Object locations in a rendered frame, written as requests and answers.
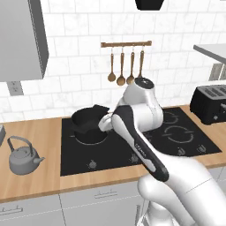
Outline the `grey cupboard door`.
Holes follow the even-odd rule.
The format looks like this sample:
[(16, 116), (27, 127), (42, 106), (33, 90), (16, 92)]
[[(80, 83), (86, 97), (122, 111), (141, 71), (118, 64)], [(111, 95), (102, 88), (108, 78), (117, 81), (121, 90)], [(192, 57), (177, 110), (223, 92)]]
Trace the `grey cupboard door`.
[(61, 211), (0, 221), (0, 226), (65, 226)]
[(143, 199), (131, 196), (64, 208), (66, 226), (136, 226)]

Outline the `black hob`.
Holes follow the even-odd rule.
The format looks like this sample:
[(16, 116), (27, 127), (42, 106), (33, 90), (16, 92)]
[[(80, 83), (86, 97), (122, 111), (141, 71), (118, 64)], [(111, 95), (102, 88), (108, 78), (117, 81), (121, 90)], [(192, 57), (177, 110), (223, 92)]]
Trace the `black hob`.
[[(136, 154), (127, 142), (115, 132), (107, 132), (107, 138), (100, 143), (86, 145), (75, 138), (71, 126), (70, 117), (62, 120), (61, 174), (63, 176), (110, 170), (141, 163), (140, 159), (137, 163), (131, 162), (132, 154)], [(185, 156), (189, 157), (217, 154), (221, 151), (180, 108), (165, 109), (162, 126), (145, 132), (144, 136), (158, 151), (169, 155), (179, 156), (177, 150), (180, 147), (184, 149)], [(207, 149), (206, 153), (197, 150), (199, 145), (203, 145)], [(95, 169), (89, 168), (92, 160), (97, 163)]]

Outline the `black pot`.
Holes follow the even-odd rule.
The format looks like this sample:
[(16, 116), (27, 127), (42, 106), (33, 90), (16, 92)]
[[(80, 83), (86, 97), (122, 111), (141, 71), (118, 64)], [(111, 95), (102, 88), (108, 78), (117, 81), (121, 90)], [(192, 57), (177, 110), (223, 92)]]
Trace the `black pot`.
[(109, 108), (95, 104), (93, 107), (77, 110), (71, 117), (75, 138), (86, 145), (94, 145), (104, 141), (107, 133), (98, 126), (101, 119), (109, 112)]

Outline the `grey kettle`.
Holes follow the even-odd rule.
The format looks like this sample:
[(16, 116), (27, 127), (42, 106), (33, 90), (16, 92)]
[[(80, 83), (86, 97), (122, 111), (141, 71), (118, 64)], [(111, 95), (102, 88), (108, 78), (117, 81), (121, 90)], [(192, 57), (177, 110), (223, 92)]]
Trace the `grey kettle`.
[[(24, 141), (26, 146), (15, 149), (11, 143), (12, 139)], [(24, 176), (34, 172), (44, 160), (44, 157), (38, 155), (37, 151), (28, 139), (19, 136), (10, 136), (10, 138), (7, 139), (7, 143), (11, 150), (9, 156), (9, 167), (11, 172), (15, 175)]]

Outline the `grey wall shelf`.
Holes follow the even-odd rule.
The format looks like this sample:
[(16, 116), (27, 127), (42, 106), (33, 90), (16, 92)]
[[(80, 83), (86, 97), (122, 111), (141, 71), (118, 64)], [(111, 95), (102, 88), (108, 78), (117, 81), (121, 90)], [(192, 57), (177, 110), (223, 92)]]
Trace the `grey wall shelf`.
[(194, 45), (193, 48), (205, 56), (226, 64), (226, 43), (200, 44)]

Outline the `grey wall cupboard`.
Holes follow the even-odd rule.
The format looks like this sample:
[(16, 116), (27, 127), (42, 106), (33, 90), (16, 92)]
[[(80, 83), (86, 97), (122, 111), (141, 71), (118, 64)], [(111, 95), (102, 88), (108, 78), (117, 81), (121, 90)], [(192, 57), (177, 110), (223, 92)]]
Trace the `grey wall cupboard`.
[(49, 59), (40, 0), (0, 0), (0, 81), (43, 79)]

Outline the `black toaster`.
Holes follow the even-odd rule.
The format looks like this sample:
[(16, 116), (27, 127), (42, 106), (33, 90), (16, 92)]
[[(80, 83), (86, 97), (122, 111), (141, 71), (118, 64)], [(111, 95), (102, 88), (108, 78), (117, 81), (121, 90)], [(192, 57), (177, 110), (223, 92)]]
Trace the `black toaster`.
[(226, 85), (196, 87), (192, 95), (190, 111), (203, 124), (226, 122)]

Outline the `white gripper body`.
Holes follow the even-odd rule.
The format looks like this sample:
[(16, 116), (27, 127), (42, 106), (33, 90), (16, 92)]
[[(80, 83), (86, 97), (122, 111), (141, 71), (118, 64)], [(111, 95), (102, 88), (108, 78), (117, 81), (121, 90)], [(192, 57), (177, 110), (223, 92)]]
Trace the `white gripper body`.
[(110, 131), (113, 129), (112, 123), (111, 123), (111, 116), (112, 114), (109, 113), (100, 120), (98, 126), (102, 132)]

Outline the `black range hood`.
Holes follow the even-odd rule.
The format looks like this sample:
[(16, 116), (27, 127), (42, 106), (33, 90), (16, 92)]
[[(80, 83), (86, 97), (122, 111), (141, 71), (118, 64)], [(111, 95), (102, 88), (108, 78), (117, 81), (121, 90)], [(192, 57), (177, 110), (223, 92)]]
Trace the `black range hood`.
[(137, 9), (140, 11), (159, 11), (164, 0), (135, 0)]

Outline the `grey drawer front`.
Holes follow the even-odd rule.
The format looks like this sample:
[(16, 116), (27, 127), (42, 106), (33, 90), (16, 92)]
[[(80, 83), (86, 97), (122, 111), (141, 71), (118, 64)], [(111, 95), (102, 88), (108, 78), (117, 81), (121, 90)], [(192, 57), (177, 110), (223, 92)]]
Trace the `grey drawer front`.
[[(98, 191), (107, 192), (110, 190), (117, 192), (117, 196), (108, 197), (104, 199), (94, 198), (94, 195), (97, 194)], [(107, 185), (103, 187), (96, 187), (81, 191), (65, 192), (60, 194), (62, 208), (64, 209), (71, 207), (84, 207), (96, 203), (104, 203), (112, 200), (125, 200), (129, 198), (142, 200), (138, 192), (137, 181), (116, 185)]]
[(16, 200), (13, 202), (0, 203), (0, 211), (3, 208), (14, 209), (17, 207), (23, 207), (23, 212), (11, 215), (2, 215), (0, 216), (0, 221), (12, 219), (14, 217), (22, 217), (59, 210), (61, 205), (57, 194), (27, 200)]

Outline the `wooden utensil rail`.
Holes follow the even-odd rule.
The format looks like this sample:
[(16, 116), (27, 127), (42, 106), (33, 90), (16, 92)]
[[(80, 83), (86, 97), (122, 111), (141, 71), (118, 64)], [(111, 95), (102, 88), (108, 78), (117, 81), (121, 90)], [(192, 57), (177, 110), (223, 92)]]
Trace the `wooden utensil rail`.
[(101, 42), (101, 48), (151, 46), (152, 41)]

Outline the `grey double wall socket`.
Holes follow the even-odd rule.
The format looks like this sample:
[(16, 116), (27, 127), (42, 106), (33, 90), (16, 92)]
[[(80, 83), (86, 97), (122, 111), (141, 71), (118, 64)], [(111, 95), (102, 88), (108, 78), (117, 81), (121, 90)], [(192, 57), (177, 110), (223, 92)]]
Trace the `grey double wall socket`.
[(213, 64), (210, 76), (209, 76), (209, 81), (214, 81), (214, 80), (219, 80), (221, 77), (222, 70), (224, 68), (224, 64)]

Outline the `wooden hanging spoon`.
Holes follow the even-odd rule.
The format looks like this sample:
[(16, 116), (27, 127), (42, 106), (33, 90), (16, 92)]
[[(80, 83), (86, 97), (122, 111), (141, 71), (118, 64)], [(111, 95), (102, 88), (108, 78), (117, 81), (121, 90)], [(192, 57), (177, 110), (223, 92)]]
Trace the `wooden hanging spoon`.
[(110, 54), (110, 74), (108, 76), (108, 81), (113, 82), (116, 79), (116, 75), (113, 71), (113, 66), (114, 66), (114, 54)]
[(131, 69), (130, 69), (130, 75), (129, 75), (129, 77), (126, 79), (126, 83), (128, 84), (128, 85), (130, 85), (131, 83), (132, 83), (132, 81), (133, 81), (133, 79), (134, 79), (134, 77), (133, 77), (133, 65), (134, 65), (134, 50), (132, 51), (132, 53), (131, 53)]
[(143, 68), (143, 62), (144, 62), (144, 55), (145, 55), (145, 52), (144, 52), (144, 49), (142, 49), (140, 51), (140, 56), (139, 56), (139, 75), (137, 78), (141, 78), (142, 77), (142, 68)]
[(121, 55), (120, 55), (120, 76), (117, 78), (117, 84), (119, 86), (123, 86), (125, 84), (123, 69), (124, 69), (124, 52), (121, 52)]

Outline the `grey appliance edge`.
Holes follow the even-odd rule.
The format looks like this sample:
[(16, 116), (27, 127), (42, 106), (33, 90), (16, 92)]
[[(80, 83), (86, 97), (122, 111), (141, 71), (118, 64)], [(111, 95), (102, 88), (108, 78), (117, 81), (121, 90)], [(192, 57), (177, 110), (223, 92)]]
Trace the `grey appliance edge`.
[(2, 144), (4, 142), (5, 135), (6, 135), (6, 131), (4, 129), (4, 125), (0, 124), (0, 146), (2, 146)]

